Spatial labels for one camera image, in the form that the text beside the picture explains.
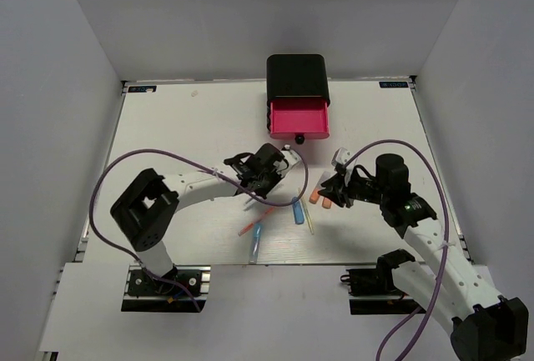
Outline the orange correction tape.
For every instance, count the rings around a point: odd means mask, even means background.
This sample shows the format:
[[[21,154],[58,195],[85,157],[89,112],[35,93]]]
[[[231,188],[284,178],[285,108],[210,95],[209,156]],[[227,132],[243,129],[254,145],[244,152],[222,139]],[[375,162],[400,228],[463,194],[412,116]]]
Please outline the orange correction tape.
[[[332,202],[328,198],[323,198],[321,205],[323,208],[330,209]]]

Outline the yellow highlighter pen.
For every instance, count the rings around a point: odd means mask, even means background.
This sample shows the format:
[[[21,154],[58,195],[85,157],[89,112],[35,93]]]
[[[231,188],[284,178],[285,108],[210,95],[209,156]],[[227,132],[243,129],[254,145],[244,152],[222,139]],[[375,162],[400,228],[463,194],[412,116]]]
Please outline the yellow highlighter pen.
[[[302,207],[302,210],[303,210],[303,213],[304,213],[304,216],[305,216],[305,221],[306,221],[307,226],[309,228],[310,234],[313,236],[313,235],[315,235],[315,231],[314,231],[314,226],[313,226],[313,223],[312,223],[312,220],[311,220],[311,217],[310,217],[309,210],[307,208],[307,205],[306,205],[306,202],[305,202],[305,199],[304,199],[304,191],[300,187],[298,187],[298,190],[299,190],[299,195],[300,195],[300,205]]]

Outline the light blue correction tape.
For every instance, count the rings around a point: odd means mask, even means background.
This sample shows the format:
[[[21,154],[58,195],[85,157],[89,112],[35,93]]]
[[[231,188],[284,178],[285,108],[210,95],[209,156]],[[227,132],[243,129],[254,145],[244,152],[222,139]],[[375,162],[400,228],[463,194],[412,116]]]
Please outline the light blue correction tape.
[[[305,223],[305,214],[301,206],[300,200],[298,198],[292,199],[292,212],[296,225],[301,225]]]

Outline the orange highlighter pen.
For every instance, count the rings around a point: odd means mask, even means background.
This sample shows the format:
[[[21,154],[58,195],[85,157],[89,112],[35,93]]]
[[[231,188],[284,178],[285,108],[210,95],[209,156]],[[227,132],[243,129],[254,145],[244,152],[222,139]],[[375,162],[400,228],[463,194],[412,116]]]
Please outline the orange highlighter pen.
[[[269,216],[273,211],[275,210],[275,207],[270,207],[266,209],[259,217],[257,217],[255,220],[253,220],[251,223],[246,225],[244,228],[242,228],[238,232],[238,236],[241,237],[244,234],[246,234],[250,229],[252,229],[257,223],[260,223],[263,219],[265,219],[267,216]]]

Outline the pink top drawer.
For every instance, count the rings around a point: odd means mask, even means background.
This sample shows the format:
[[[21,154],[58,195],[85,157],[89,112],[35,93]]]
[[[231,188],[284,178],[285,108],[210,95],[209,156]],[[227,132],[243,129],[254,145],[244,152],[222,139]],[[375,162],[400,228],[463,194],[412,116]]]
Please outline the pink top drawer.
[[[330,136],[328,103],[322,98],[281,98],[270,103],[270,137],[279,140],[322,140]]]

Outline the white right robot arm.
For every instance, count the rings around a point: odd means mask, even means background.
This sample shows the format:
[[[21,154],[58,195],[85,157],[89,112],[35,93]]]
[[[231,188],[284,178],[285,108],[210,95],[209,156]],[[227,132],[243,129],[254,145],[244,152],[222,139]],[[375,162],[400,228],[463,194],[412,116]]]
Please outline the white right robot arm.
[[[340,148],[335,175],[320,195],[341,208],[354,201],[379,206],[385,222],[410,246],[378,257],[370,270],[348,272],[354,296],[405,293],[447,332],[460,360],[511,360],[526,351],[529,312],[519,298],[506,298],[485,280],[463,251],[444,237],[435,210],[412,192],[403,157],[386,153],[375,174],[348,167]]]

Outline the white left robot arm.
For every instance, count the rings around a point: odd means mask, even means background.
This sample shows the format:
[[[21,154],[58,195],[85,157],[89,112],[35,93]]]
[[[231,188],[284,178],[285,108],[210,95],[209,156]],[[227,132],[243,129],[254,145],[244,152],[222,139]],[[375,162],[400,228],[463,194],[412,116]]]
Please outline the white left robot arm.
[[[240,153],[212,168],[197,166],[191,173],[162,175],[143,170],[110,209],[111,216],[129,241],[139,262],[148,270],[148,284],[157,293],[178,292],[178,270],[164,245],[174,215],[187,207],[216,198],[250,192],[263,200],[300,163],[289,147],[262,145],[256,153]]]

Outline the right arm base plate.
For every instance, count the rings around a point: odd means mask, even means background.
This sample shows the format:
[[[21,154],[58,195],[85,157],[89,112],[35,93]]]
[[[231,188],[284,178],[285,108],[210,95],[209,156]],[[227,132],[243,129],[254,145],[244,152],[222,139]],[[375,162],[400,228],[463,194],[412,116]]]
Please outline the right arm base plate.
[[[351,315],[408,315],[419,307],[406,293],[386,288],[376,268],[346,269],[340,283],[348,289]]]

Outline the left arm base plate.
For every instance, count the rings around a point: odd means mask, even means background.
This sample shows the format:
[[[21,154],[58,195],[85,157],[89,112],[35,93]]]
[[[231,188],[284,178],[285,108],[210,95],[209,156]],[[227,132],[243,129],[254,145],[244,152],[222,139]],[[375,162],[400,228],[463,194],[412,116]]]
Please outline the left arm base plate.
[[[128,270],[121,311],[126,313],[197,313],[202,311],[209,293],[210,266],[178,267],[173,278],[194,296],[197,306],[181,288],[153,279],[140,266]]]

